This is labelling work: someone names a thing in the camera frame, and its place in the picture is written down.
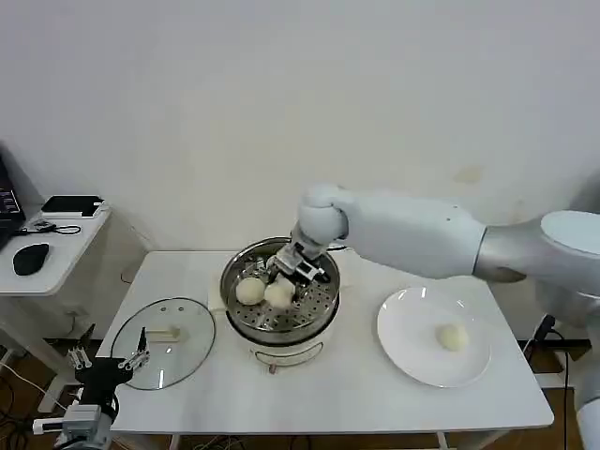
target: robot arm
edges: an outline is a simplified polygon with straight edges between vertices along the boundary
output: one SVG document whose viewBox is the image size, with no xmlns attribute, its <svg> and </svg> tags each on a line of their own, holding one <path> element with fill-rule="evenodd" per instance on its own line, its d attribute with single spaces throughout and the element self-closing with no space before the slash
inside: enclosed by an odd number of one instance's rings
<svg viewBox="0 0 600 450">
<path fill-rule="evenodd" d="M 457 205 L 389 192 L 317 186 L 300 202 L 292 241 L 275 257 L 288 275 L 312 279 L 332 242 L 361 257 L 425 278 L 474 275 L 536 281 L 538 301 L 557 319 L 586 326 L 600 342 L 600 216 L 558 211 L 529 222 L 486 227 Z M 600 442 L 600 357 L 582 374 L 577 418 L 588 448 Z"/>
<path fill-rule="evenodd" d="M 85 348 L 94 331 L 92 325 L 67 359 L 75 378 L 83 385 L 81 398 L 67 408 L 63 417 L 36 419 L 34 434 L 59 432 L 54 448 L 61 450 L 107 450 L 111 446 L 111 424 L 118 414 L 113 407 L 115 389 L 127 383 L 149 358 L 145 329 L 142 328 L 137 351 L 129 359 L 96 357 L 90 360 Z"/>
<path fill-rule="evenodd" d="M 486 227 L 457 205 L 388 192 L 351 193 L 320 186 L 298 208 L 292 243 L 277 255 L 288 274 L 333 241 L 361 257 L 427 278 L 470 275 Z"/>
</svg>

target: glass lid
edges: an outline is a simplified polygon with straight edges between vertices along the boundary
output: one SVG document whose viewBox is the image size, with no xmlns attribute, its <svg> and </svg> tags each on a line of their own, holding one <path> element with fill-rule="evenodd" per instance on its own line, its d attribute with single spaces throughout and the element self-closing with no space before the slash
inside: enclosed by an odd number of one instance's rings
<svg viewBox="0 0 600 450">
<path fill-rule="evenodd" d="M 203 363 L 215 341 L 215 319 L 202 303 L 174 297 L 144 307 L 123 324 L 111 356 L 130 358 L 146 329 L 150 359 L 128 386 L 156 390 L 179 383 Z"/>
</svg>

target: white plate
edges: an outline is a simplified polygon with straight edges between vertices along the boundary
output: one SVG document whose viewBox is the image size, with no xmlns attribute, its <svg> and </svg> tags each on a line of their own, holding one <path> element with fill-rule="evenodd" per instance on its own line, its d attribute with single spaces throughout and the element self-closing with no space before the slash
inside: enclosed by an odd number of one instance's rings
<svg viewBox="0 0 600 450">
<path fill-rule="evenodd" d="M 462 324 L 469 344 L 458 352 L 446 350 L 436 327 Z M 477 380 L 491 359 L 489 340 L 465 305 L 430 288 L 409 288 L 390 295 L 377 316 L 377 333 L 394 364 L 419 382 L 459 387 Z"/>
</svg>

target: white table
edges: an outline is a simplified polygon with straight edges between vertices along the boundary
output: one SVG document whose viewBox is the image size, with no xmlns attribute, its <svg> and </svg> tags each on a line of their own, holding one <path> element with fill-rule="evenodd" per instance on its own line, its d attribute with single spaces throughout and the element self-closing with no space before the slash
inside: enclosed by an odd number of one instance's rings
<svg viewBox="0 0 600 450">
<path fill-rule="evenodd" d="M 59 227 L 67 225 L 81 227 L 81 232 L 77 234 L 44 233 L 12 238 L 0 250 L 0 296 L 14 298 L 56 293 L 92 243 L 109 214 L 110 211 L 105 210 L 94 218 L 49 220 Z M 36 218 L 37 216 L 33 215 L 29 222 Z M 49 244 L 51 248 L 39 272 L 27 277 L 15 274 L 12 263 L 15 253 L 21 248 L 44 243 Z M 73 370 L 68 366 L 65 358 L 46 343 L 38 331 L 38 326 L 14 305 L 14 302 L 0 301 L 0 329 L 56 372 L 57 377 L 52 381 L 49 393 L 57 396 L 66 383 L 74 382 Z M 45 397 L 39 405 L 39 410 L 44 413 L 51 411 L 52 408 L 52 401 L 48 397 Z"/>
<path fill-rule="evenodd" d="M 218 277 L 231 256 L 149 253 L 98 355 L 110 354 L 121 325 L 140 308 L 161 298 L 205 302 L 217 295 Z M 500 430 L 487 438 L 491 442 L 511 428 L 552 423 L 552 411 L 487 284 L 472 277 L 415 277 L 361 260 L 349 250 L 335 258 L 342 276 L 340 307 L 334 334 L 317 358 L 270 375 L 219 313 L 215 345 L 202 366 L 164 390 L 121 386 L 121 412 L 112 429 L 175 435 Z M 479 381 L 457 389 L 430 387 L 387 358 L 376 335 L 376 314 L 389 293 L 406 286 L 437 286 L 458 295 L 487 323 L 493 354 Z"/>
</svg>

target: computer mouse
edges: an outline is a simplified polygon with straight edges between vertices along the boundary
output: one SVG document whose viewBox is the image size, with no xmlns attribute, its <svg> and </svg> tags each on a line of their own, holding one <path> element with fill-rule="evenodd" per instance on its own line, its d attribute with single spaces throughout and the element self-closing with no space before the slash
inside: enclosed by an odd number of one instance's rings
<svg viewBox="0 0 600 450">
<path fill-rule="evenodd" d="M 20 249 L 12 259 L 15 274 L 22 277 L 35 274 L 44 265 L 49 250 L 48 244 L 35 244 Z"/>
</svg>

